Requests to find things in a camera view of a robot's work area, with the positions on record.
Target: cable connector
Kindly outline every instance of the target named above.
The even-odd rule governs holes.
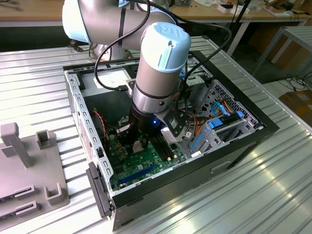
[[[119,91],[128,91],[128,86],[127,85],[120,85],[117,87]]]

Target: label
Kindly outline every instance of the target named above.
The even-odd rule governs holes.
[[[196,157],[196,156],[198,156],[198,155],[201,155],[200,150],[198,150],[197,152],[195,152],[195,153],[194,153],[194,154],[192,154],[191,156],[192,156],[192,157]]]
[[[188,137],[188,138],[190,138],[190,137],[192,136],[192,133],[187,132],[187,133],[185,134],[185,136]]]
[[[129,79],[123,70],[106,71],[101,72],[101,74],[101,76],[98,76],[98,79],[106,86],[112,88],[116,88],[120,85],[125,85],[126,80]],[[103,89],[103,87],[98,83],[95,77],[93,78],[93,81],[98,89]]]
[[[309,100],[309,98],[305,94],[297,94],[297,96],[300,97],[301,100]]]

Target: power cable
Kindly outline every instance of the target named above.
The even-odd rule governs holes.
[[[112,88],[112,87],[108,87],[106,86],[105,84],[103,84],[99,78],[98,78],[98,64],[99,62],[101,61],[101,58],[103,57],[103,55],[106,53],[106,51],[108,51],[113,45],[115,45],[116,43],[118,43],[119,41],[125,39],[126,37],[132,35],[133,33],[137,32],[140,28],[142,28],[144,26],[144,24],[147,22],[149,16],[150,16],[150,11],[151,11],[151,5],[150,5],[150,1],[149,0],[146,0],[145,1],[146,5],[147,5],[147,12],[146,12],[146,15],[143,19],[143,21],[135,28],[133,29],[132,31],[130,31],[129,33],[126,33],[125,35],[121,36],[120,38],[114,40],[112,43],[110,43],[101,53],[100,55],[98,56],[97,58],[97,61],[94,65],[94,75],[95,75],[95,78],[97,80],[97,82],[102,86],[104,87],[105,89],[108,89],[108,90],[115,90],[115,91],[127,91],[128,88],[126,85],[121,85],[121,86],[118,86],[117,88]]]

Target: metal table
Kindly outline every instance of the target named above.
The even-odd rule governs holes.
[[[260,69],[261,65],[267,58],[267,56],[270,54],[272,49],[275,47],[275,45],[278,43],[278,41],[281,39],[282,36],[287,36],[288,40],[285,42],[285,44],[282,46],[281,50],[278,52],[280,55],[276,54],[276,56],[280,57],[281,54],[285,51],[283,47],[287,47],[291,41],[294,41],[301,45],[302,47],[306,48],[312,53],[312,26],[297,26],[297,27],[281,27],[275,37],[272,39],[264,53],[259,58],[255,69],[252,71],[252,75],[255,76],[255,74]],[[306,71],[312,66],[312,59],[308,62],[307,66],[301,71],[300,77],[306,73]]]
[[[192,38],[206,56],[216,46]],[[7,233],[109,233],[98,213],[87,161],[69,108],[62,66],[87,62],[87,54],[57,48],[0,54],[0,123],[16,121],[20,134],[49,129],[58,147],[70,203],[3,231]],[[275,233],[312,231],[311,127],[269,94],[226,53],[212,62],[254,101],[280,130],[243,162],[157,210],[121,233]]]

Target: red wire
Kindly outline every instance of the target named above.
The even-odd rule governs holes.
[[[95,114],[99,117],[99,119],[101,120],[101,122],[102,122],[103,131],[104,131],[104,148],[106,149],[106,130],[105,130],[105,125],[104,125],[103,118],[102,118],[102,116],[99,115],[98,112],[96,112],[96,111],[92,111],[92,112],[95,113]]]

